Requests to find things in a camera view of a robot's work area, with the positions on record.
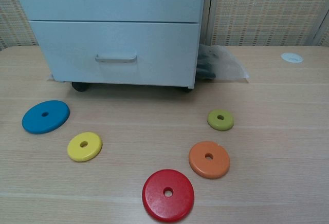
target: red wooden disc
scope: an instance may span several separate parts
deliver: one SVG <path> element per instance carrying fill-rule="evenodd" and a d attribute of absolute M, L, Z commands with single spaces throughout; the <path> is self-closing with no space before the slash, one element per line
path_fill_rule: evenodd
<path fill-rule="evenodd" d="M 182 173 L 164 169 L 152 174 L 142 192 L 146 211 L 160 221 L 178 221 L 184 218 L 194 204 L 194 190 L 189 179 Z"/>

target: drawer handle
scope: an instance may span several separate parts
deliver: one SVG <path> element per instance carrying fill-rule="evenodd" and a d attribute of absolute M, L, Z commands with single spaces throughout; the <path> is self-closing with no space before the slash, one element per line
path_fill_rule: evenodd
<path fill-rule="evenodd" d="M 97 62 L 105 62 L 105 63 L 133 63 L 137 60 L 137 55 L 134 55 L 132 57 L 115 57 L 115 58 L 103 58 L 96 55 L 95 60 Z"/>

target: plastic bag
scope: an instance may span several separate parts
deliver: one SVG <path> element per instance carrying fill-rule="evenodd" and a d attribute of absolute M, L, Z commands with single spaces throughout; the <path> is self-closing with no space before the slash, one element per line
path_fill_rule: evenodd
<path fill-rule="evenodd" d="M 196 78 L 234 81 L 247 79 L 249 74 L 226 47 L 200 44 Z"/>

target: white drawer cabinet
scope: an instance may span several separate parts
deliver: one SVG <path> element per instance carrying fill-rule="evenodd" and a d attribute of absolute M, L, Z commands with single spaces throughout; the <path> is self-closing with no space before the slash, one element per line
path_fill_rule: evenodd
<path fill-rule="evenodd" d="M 204 0 L 20 0 L 55 80 L 193 88 Z"/>

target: wooden table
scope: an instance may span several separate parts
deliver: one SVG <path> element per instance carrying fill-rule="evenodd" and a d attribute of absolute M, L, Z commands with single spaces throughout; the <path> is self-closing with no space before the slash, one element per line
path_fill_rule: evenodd
<path fill-rule="evenodd" d="M 47 81 L 38 47 L 0 52 L 0 223 L 156 223 L 141 190 L 155 171 L 184 173 L 195 190 L 183 223 L 329 223 L 329 48 L 229 47 L 249 83 L 170 87 L 94 85 L 84 93 Z M 283 61 L 296 52 L 304 62 Z M 21 126 L 35 104 L 59 99 L 71 110 L 59 129 L 32 135 Z M 206 122 L 231 111 L 227 132 Z M 70 139 L 93 131 L 100 154 L 76 163 Z M 231 168 L 209 180 L 188 163 L 192 145 L 213 140 Z"/>

